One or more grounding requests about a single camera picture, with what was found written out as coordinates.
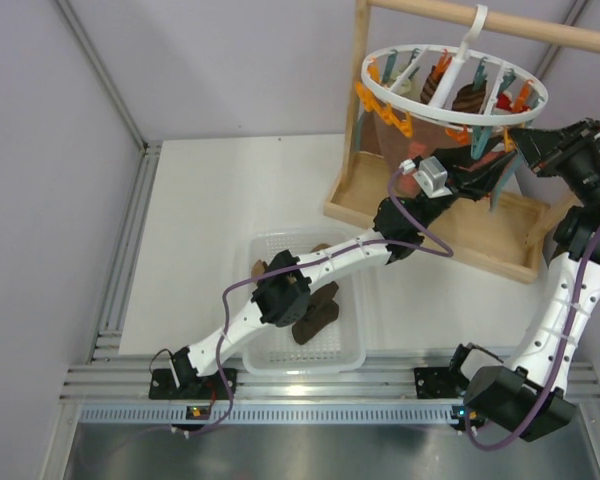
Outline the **yellow clip front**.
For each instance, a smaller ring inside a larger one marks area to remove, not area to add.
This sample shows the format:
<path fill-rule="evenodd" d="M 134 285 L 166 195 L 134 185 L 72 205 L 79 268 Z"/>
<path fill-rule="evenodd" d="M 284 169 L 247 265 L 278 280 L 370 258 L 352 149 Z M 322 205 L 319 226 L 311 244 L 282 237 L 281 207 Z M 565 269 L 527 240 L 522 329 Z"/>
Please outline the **yellow clip front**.
<path fill-rule="evenodd" d="M 511 136 L 511 129 L 503 128 L 501 131 L 501 136 L 502 136 L 502 139 L 501 139 L 502 150 L 505 153 L 514 151 L 516 149 L 516 144 Z"/>

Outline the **white round clip hanger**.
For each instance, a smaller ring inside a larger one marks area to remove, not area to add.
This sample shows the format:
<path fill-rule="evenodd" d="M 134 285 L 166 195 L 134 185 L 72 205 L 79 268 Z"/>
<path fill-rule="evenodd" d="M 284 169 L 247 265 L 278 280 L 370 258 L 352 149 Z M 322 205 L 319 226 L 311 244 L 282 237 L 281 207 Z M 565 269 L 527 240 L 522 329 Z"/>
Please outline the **white round clip hanger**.
<path fill-rule="evenodd" d="M 525 69 L 473 49 L 486 26 L 488 8 L 475 7 L 472 24 L 457 46 L 407 44 L 387 47 L 369 54 L 361 63 L 355 92 L 366 112 L 377 113 L 387 124 L 402 127 L 413 117 L 448 128 L 466 125 L 491 126 L 493 130 L 524 126 L 544 110 L 548 91 L 536 76 Z M 428 104 L 420 94 L 427 76 L 440 77 L 436 93 Z M 415 92 L 405 98 L 394 93 L 404 79 L 414 82 Z M 457 92 L 467 84 L 479 88 L 486 83 L 486 96 L 479 114 L 452 110 Z M 493 112 L 498 95 L 508 90 L 519 113 Z"/>

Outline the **dark brown sock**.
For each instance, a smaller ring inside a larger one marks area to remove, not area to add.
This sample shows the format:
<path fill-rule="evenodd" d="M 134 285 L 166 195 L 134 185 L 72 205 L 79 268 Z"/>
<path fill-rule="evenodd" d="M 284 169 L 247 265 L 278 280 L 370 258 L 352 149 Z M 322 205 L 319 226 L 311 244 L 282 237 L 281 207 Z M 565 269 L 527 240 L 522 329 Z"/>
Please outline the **dark brown sock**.
<path fill-rule="evenodd" d="M 308 312 L 292 327 L 292 337 L 296 344 L 305 345 L 318 333 L 339 317 L 339 305 L 331 300 L 318 309 Z"/>
<path fill-rule="evenodd" d="M 339 286 L 336 282 L 330 282 L 311 294 L 308 304 L 308 313 L 318 312 L 334 300 Z"/>

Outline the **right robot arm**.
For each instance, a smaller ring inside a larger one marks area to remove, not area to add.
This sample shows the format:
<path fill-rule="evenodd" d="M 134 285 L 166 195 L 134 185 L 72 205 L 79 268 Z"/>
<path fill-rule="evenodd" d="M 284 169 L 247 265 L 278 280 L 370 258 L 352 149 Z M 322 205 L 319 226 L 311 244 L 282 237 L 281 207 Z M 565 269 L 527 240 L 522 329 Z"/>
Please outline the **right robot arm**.
<path fill-rule="evenodd" d="M 600 300 L 600 121 L 515 128 L 509 136 L 530 170 L 561 178 L 580 203 L 556 227 L 545 293 L 514 353 L 500 360 L 461 345 L 446 372 L 449 389 L 463 396 L 459 426 L 468 437 L 481 423 L 508 431 L 480 447 L 491 451 L 517 438 L 532 442 L 571 422 L 577 408 L 565 398 L 568 373 Z"/>

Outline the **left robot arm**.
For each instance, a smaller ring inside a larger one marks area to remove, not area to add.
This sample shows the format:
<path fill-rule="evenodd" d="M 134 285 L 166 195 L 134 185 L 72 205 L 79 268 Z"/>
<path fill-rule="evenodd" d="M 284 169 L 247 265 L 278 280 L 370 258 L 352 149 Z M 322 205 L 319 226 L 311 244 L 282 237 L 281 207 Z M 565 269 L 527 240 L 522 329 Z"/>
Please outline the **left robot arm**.
<path fill-rule="evenodd" d="M 452 248 L 430 225 L 459 199 L 488 197 L 514 156 L 498 152 L 490 161 L 475 160 L 470 148 L 459 147 L 403 161 L 370 229 L 314 253 L 277 253 L 262 275 L 250 279 L 255 288 L 236 314 L 226 314 L 221 328 L 169 353 L 167 367 L 152 371 L 150 399 L 232 399 L 235 389 L 224 362 L 267 330 L 298 323 L 319 290 L 363 269 L 403 260 L 422 250 L 425 239 L 436 245 L 431 254 L 452 257 Z"/>

